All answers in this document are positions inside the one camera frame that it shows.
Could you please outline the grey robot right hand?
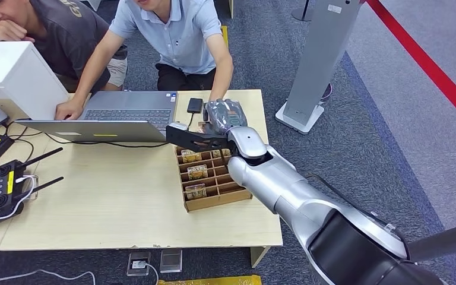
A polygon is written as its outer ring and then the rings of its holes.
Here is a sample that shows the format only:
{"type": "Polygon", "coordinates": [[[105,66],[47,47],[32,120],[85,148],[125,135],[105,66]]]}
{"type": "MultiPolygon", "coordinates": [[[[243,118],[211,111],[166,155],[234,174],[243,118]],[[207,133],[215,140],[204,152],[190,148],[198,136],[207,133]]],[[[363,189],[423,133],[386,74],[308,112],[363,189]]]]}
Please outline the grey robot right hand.
{"type": "Polygon", "coordinates": [[[224,135],[237,126],[248,126],[248,120],[239,101],[217,99],[204,104],[204,132],[224,135]]]}

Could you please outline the person's right hand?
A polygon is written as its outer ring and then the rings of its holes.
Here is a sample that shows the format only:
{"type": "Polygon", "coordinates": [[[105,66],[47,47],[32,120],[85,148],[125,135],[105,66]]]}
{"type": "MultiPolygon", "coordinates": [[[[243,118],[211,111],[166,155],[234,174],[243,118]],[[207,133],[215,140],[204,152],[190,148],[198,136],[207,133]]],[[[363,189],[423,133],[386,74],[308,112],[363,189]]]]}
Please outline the person's right hand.
{"type": "Polygon", "coordinates": [[[0,21],[0,42],[1,41],[29,41],[35,42],[27,35],[27,30],[11,20],[0,21]]]}
{"type": "Polygon", "coordinates": [[[58,104],[56,107],[55,120],[76,120],[83,113],[84,103],[71,99],[58,104]]]}

